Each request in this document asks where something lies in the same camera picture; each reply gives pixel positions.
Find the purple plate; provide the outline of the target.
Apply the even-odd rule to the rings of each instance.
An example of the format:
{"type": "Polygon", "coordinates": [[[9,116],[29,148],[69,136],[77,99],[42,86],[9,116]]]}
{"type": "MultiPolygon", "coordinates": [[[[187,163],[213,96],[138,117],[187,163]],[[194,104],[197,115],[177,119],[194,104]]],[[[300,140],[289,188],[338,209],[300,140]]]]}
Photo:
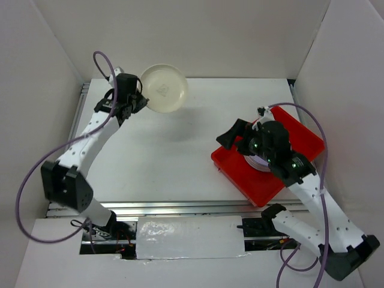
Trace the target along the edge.
{"type": "Polygon", "coordinates": [[[259,156],[245,155],[244,159],[252,168],[256,169],[257,171],[266,173],[269,173],[271,171],[268,162],[260,158],[259,156]]]}

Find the cream plate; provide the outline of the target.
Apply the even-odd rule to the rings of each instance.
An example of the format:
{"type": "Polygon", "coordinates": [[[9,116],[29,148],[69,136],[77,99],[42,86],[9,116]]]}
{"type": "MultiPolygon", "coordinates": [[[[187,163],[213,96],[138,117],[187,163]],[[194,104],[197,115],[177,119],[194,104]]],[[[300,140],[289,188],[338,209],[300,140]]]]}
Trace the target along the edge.
{"type": "Polygon", "coordinates": [[[176,67],[156,64],[140,76],[142,95],[148,99],[147,108],[157,113],[179,110],[188,97],[186,77],[176,67]]]}

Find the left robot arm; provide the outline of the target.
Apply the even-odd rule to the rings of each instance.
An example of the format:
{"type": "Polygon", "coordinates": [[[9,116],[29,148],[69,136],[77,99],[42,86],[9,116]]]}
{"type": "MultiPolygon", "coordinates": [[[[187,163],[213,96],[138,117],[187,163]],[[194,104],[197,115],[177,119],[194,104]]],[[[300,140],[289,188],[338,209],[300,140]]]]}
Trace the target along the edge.
{"type": "Polygon", "coordinates": [[[47,200],[90,219],[104,239],[117,239],[129,236],[130,227],[118,221],[113,211],[95,199],[86,177],[106,142],[149,100],[142,95],[142,83],[135,75],[118,73],[116,77],[110,77],[110,81],[111,89],[94,107],[80,139],[56,161],[45,161],[41,166],[41,176],[47,200]]]}

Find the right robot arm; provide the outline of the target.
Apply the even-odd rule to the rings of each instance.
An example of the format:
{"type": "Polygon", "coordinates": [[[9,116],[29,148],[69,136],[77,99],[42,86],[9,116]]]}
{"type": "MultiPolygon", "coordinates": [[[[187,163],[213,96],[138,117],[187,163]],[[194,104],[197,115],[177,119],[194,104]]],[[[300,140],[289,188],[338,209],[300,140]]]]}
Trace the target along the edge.
{"type": "Polygon", "coordinates": [[[224,149],[236,147],[242,155],[265,160],[271,173],[317,218],[319,229],[276,205],[261,220],[261,227],[268,235],[279,231],[307,247],[334,280],[344,280],[380,247],[378,238],[358,228],[326,188],[320,186],[322,180],[316,169],[303,154],[292,149],[289,132],[282,123],[237,119],[216,141],[224,149]]]}

